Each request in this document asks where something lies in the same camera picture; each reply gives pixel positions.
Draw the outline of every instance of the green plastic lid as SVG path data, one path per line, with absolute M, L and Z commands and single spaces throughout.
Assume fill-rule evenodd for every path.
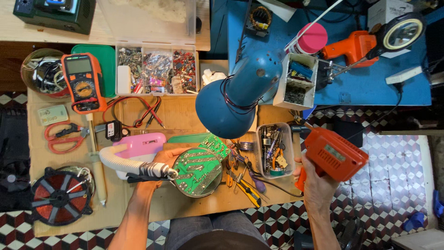
M 102 69 L 103 86 L 100 93 L 103 97 L 115 97 L 115 50 L 108 45 L 78 44 L 71 50 L 72 54 L 89 52 L 99 60 Z

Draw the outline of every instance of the red scissors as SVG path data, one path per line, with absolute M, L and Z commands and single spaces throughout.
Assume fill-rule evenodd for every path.
M 59 125 L 70 125 L 71 127 L 69 129 L 63 129 L 60 132 L 57 132 L 57 133 L 50 136 L 49 132 L 54 127 L 59 126 Z M 105 124 L 96 126 L 94 129 L 95 129 L 95 132 L 105 130 Z M 65 135 L 68 135 L 71 133 L 76 133 L 76 132 L 80 132 L 80 135 L 76 136 L 76 137 L 70 137 L 70 138 L 61 138 Z M 80 147 L 80 145 L 82 144 L 86 135 L 88 135 L 88 134 L 89 134 L 89 129 L 84 128 L 82 126 L 79 126 L 79 125 L 69 122 L 69 121 L 57 122 L 57 123 L 49 125 L 45 129 L 45 139 L 48 141 L 48 148 L 49 148 L 49 150 L 51 150 L 53 153 L 56 153 L 56 154 L 68 153 L 68 152 L 71 152 L 71 151 L 75 150 L 76 148 Z M 69 143 L 69 142 L 75 142 L 76 144 L 72 148 L 67 149 L 65 151 L 58 151 L 54 148 L 54 145 L 64 144 L 64 143 Z

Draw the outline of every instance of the clear plastic container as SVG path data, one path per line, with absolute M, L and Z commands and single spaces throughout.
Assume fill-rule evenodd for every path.
M 198 54 L 196 47 L 193 45 L 196 43 L 195 0 L 97 0 L 97 2 L 117 40 L 116 67 L 119 66 L 119 50 L 121 48 L 140 48 L 142 53 L 140 69 L 138 69 L 140 73 L 147 70 L 150 72 L 150 69 L 147 69 L 146 64 L 143 63 L 145 54 L 159 53 L 170 56 L 170 67 L 174 74 L 174 52 L 191 52 L 195 61 L 195 88 L 196 92 L 199 91 Z M 119 93 L 116 80 L 116 94 L 120 96 L 162 96 L 167 94 L 163 86 L 158 86 L 162 85 L 162 82 L 165 84 L 164 80 L 142 76 L 141 78 L 141 92 Z M 152 84 L 158 92 L 146 93 L 146 90 Z
M 260 135 L 261 128 L 264 126 L 273 126 L 276 125 L 282 131 L 281 142 L 285 145 L 285 150 L 283 151 L 284 159 L 287 162 L 287 166 L 285 167 L 285 172 L 281 176 L 273 176 L 269 172 L 264 173 L 264 168 L 262 164 L 262 156 L 264 152 L 262 151 L 262 139 Z M 285 176 L 289 176 L 293 173 L 295 169 L 294 163 L 294 152 L 293 152 L 293 141 L 291 137 L 291 129 L 290 126 L 284 122 L 265 124 L 258 127 L 256 130 L 256 136 L 253 137 L 253 153 L 256 158 L 256 166 L 258 170 L 261 172 L 262 176 L 267 179 L 276 179 Z

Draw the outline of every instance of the digital multimeter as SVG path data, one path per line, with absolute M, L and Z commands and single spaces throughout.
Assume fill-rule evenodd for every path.
M 100 94 L 102 70 L 90 53 L 62 56 L 63 75 L 71 92 L 72 109 L 79 114 L 103 112 L 107 108 Z

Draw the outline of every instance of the person's left hand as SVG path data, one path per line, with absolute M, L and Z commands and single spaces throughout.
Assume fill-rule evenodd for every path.
M 153 162 L 157 163 L 164 163 L 170 166 L 170 168 L 173 167 L 174 162 L 176 161 L 177 157 L 182 154 L 185 150 L 188 150 L 189 148 L 177 148 L 177 149 L 171 149 L 171 150 L 162 150 L 157 152 L 156 156 L 153 159 Z M 136 186 L 137 189 L 140 188 L 147 188 L 151 190 L 156 190 L 162 185 L 162 181 L 143 181 L 139 182 Z

